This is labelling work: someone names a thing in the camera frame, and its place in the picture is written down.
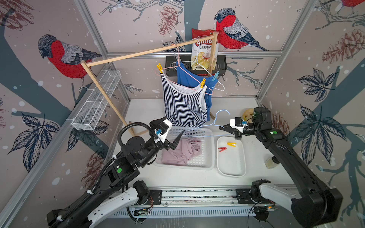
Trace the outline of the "pink tank top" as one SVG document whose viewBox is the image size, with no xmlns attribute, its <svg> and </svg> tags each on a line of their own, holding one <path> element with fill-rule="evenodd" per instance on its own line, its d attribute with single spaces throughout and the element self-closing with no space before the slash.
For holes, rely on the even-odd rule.
<svg viewBox="0 0 365 228">
<path fill-rule="evenodd" d="M 163 150 L 162 163 L 167 165 L 187 165 L 193 157 L 202 153 L 202 141 L 198 138 L 181 139 L 178 146 L 173 150 Z"/>
</svg>

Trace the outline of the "red clothespin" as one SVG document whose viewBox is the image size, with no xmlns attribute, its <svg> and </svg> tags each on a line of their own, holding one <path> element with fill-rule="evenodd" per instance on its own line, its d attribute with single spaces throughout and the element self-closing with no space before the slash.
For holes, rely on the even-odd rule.
<svg viewBox="0 0 365 228">
<path fill-rule="evenodd" d="M 219 147 L 218 151 L 221 153 L 221 152 L 225 151 L 226 149 L 227 149 L 227 147 Z"/>
</svg>

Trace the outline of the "blue white striped tank top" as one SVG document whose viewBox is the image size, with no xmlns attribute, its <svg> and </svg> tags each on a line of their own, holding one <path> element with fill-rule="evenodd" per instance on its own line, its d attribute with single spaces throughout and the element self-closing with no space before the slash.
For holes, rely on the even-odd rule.
<svg viewBox="0 0 365 228">
<path fill-rule="evenodd" d="M 193 89 L 168 80 L 160 74 L 163 87 L 165 117 L 173 126 L 196 128 L 204 125 L 208 118 L 205 102 L 206 87 Z"/>
</svg>

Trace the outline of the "yellow clothespin striped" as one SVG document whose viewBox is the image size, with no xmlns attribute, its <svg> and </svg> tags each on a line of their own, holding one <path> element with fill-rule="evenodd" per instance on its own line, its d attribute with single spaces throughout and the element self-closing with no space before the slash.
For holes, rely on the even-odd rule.
<svg viewBox="0 0 365 228">
<path fill-rule="evenodd" d="M 157 65 L 157 68 L 160 71 L 160 73 L 163 74 L 163 67 L 160 63 Z"/>
<path fill-rule="evenodd" d="M 206 79 L 203 78 L 202 81 L 200 82 L 200 88 L 204 88 L 205 87 L 205 83 L 206 83 Z"/>
</svg>

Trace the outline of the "pink wire hanger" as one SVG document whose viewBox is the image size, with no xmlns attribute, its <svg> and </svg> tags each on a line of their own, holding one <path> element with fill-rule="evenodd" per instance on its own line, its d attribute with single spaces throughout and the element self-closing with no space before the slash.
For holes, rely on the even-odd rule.
<svg viewBox="0 0 365 228">
<path fill-rule="evenodd" d="M 163 72 L 164 72 L 164 70 L 167 70 L 167 69 L 170 69 L 170 68 L 175 68 L 176 66 L 178 66 L 178 60 L 177 60 L 177 62 L 176 62 L 176 65 L 175 66 L 171 66 L 171 67 L 166 67 L 166 68 L 163 68 Z M 182 69 L 184 69 L 185 71 L 188 71 L 187 69 L 186 69 L 186 67 L 185 67 L 185 65 L 183 64 L 183 62 L 181 61 L 181 67 L 182 67 Z M 178 84 L 179 83 L 181 83 L 182 82 L 182 85 L 183 86 L 191 86 L 192 88 L 191 89 L 193 89 L 193 87 L 196 87 L 196 86 L 198 86 L 198 84 L 200 84 L 200 83 L 198 83 L 197 81 L 195 81 L 194 79 L 192 79 L 189 75 L 187 75 L 184 71 L 182 71 L 180 68 L 176 68 L 176 70 L 177 70 L 177 76 L 178 76 Z M 200 82 L 202 81 L 202 77 L 198 77 L 198 76 L 196 76 L 196 75 L 194 75 L 194 74 L 192 74 L 191 72 L 190 72 L 190 74 L 194 77 L 194 78 L 196 78 L 197 80 L 199 80 Z M 207 91 L 205 92 L 205 94 L 207 95 L 207 96 L 212 96 L 213 95 L 213 89 L 212 88 L 209 88 L 208 86 L 207 86 L 207 84 L 205 85 L 205 87 L 207 88 Z"/>
</svg>

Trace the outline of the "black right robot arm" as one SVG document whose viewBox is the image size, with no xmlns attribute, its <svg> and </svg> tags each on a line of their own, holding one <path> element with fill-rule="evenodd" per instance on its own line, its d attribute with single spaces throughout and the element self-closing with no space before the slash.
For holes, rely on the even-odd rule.
<svg viewBox="0 0 365 228">
<path fill-rule="evenodd" d="M 288 137 L 273 128 L 271 112 L 261 106 L 253 110 L 252 122 L 245 123 L 241 117 L 230 120 L 220 130 L 234 135 L 255 136 L 283 166 L 293 180 L 298 194 L 290 193 L 261 179 L 252 182 L 250 196 L 255 203 L 272 201 L 291 212 L 304 228 L 313 228 L 337 220 L 343 196 L 336 188 L 329 188 L 320 180 L 291 147 Z"/>
</svg>

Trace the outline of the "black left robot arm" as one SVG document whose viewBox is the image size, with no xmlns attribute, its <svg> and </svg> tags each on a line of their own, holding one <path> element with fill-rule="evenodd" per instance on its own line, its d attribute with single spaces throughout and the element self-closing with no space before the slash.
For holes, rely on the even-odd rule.
<svg viewBox="0 0 365 228">
<path fill-rule="evenodd" d="M 151 138 L 145 141 L 133 136 L 127 143 L 122 142 L 125 131 L 134 126 L 145 128 Z M 184 132 L 180 132 L 173 142 L 167 140 L 173 125 L 167 118 L 130 123 L 119 131 L 117 139 L 121 151 L 112 157 L 100 171 L 94 185 L 70 206 L 52 210 L 47 215 L 50 228 L 94 228 L 115 212 L 135 204 L 145 203 L 150 190 L 142 180 L 128 184 L 139 174 L 139 168 L 151 164 L 160 150 L 175 149 Z"/>
</svg>

